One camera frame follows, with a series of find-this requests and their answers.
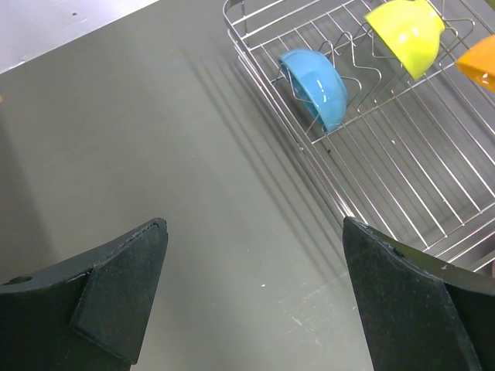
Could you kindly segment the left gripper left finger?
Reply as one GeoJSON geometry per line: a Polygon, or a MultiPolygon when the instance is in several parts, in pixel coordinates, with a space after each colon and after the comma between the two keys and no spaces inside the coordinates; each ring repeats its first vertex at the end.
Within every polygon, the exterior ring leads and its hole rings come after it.
{"type": "Polygon", "coordinates": [[[129,370],[138,362],[169,241],[155,218],[1,285],[3,370],[129,370]]]}

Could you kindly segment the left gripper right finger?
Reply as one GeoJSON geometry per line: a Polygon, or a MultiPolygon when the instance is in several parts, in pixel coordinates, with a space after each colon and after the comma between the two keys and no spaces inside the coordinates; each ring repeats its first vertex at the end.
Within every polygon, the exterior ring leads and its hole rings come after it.
{"type": "Polygon", "coordinates": [[[343,250],[375,370],[492,370],[494,279],[353,218],[343,250]]]}

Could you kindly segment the blue bowl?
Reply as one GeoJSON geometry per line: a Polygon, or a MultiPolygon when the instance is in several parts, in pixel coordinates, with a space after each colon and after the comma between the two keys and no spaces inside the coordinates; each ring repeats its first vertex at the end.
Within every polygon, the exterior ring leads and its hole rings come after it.
{"type": "Polygon", "coordinates": [[[325,131],[335,130],[347,111],[347,88],[330,60],[312,49],[291,49],[278,58],[280,72],[297,99],[325,131]]]}

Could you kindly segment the orange yellow bowl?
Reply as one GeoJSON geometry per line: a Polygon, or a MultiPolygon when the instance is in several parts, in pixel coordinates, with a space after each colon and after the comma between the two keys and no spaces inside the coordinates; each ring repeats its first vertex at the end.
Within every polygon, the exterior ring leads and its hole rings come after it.
{"type": "Polygon", "coordinates": [[[490,35],[469,48],[456,61],[461,73],[494,92],[494,39],[490,35]]]}

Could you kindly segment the lime green bowl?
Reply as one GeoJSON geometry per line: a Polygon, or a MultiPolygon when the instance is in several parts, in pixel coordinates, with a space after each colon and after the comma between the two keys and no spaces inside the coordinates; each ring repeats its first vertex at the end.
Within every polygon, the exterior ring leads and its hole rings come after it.
{"type": "Polygon", "coordinates": [[[445,24],[427,1],[389,1],[364,19],[414,80],[435,62],[445,24]]]}

